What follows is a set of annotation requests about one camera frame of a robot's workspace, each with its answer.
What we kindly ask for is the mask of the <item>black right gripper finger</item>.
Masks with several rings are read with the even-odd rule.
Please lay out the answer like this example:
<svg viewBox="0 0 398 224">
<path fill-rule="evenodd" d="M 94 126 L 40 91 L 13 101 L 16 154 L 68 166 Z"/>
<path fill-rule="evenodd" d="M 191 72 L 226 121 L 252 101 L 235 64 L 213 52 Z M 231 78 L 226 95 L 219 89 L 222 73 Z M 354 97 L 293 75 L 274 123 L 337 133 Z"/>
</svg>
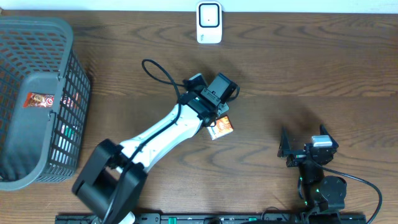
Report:
<svg viewBox="0 0 398 224">
<path fill-rule="evenodd" d="M 280 139 L 279 149 L 277 152 L 277 157 L 287 157 L 290 154 L 290 150 L 291 150 L 291 148 L 290 148 L 287 132 L 286 132 L 285 128 L 282 128 L 281 139 Z"/>
<path fill-rule="evenodd" d="M 320 134 L 321 135 L 327 135 L 327 136 L 329 136 L 332 139 L 332 137 L 330 136 L 329 132 L 326 130 L 326 127 L 325 127 L 324 124 L 320 125 Z"/>
</svg>

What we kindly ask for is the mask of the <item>small orange snack box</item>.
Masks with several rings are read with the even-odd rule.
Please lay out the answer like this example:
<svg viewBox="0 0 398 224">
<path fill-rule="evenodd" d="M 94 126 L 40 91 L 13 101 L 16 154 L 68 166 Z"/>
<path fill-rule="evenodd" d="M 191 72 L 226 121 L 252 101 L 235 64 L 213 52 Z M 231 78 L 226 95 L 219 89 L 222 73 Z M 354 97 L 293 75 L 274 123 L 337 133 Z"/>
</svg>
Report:
<svg viewBox="0 0 398 224">
<path fill-rule="evenodd" d="M 212 140 L 221 138 L 233 132 L 233 125 L 231 124 L 228 116 L 223 116 L 217 119 L 213 124 L 207 127 Z"/>
</svg>

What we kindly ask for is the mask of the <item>red chocolate bar wrapper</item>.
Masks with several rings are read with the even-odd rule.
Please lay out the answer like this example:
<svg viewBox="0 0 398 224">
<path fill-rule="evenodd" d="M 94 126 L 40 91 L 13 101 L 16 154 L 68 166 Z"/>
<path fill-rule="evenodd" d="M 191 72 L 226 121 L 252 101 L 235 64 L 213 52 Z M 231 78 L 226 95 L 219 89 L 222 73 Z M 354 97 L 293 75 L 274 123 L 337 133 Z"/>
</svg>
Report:
<svg viewBox="0 0 398 224">
<path fill-rule="evenodd" d="M 29 92 L 27 94 L 27 98 L 23 104 L 23 107 L 50 108 L 53 105 L 53 101 L 53 95 Z"/>
</svg>

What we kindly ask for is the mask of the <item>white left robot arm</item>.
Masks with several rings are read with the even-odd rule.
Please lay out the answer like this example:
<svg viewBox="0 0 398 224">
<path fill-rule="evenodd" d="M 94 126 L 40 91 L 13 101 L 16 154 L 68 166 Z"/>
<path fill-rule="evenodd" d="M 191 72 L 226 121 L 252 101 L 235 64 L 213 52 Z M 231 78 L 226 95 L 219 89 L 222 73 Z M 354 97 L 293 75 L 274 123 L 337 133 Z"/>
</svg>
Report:
<svg viewBox="0 0 398 224">
<path fill-rule="evenodd" d="M 133 209 L 152 167 L 181 142 L 213 124 L 239 94 L 224 76 L 207 84 L 201 74 L 184 80 L 186 92 L 170 113 L 143 133 L 120 142 L 100 142 L 86 162 L 72 192 L 101 223 L 134 223 Z"/>
</svg>

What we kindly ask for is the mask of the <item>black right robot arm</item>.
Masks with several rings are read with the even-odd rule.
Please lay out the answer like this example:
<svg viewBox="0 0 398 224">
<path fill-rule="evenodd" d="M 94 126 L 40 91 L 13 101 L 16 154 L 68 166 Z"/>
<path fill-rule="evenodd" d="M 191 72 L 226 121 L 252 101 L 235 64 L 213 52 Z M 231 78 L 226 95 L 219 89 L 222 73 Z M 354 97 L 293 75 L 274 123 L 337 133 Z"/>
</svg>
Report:
<svg viewBox="0 0 398 224">
<path fill-rule="evenodd" d="M 301 150 L 292 148 L 287 131 L 282 130 L 277 156 L 286 158 L 287 167 L 299 169 L 298 193 L 306 204 L 300 214 L 304 223 L 310 223 L 316 215 L 337 216 L 345 207 L 346 181 L 324 174 L 324 165 L 333 160 L 338 147 L 324 125 L 320 125 L 320 134 L 312 136 Z"/>
</svg>

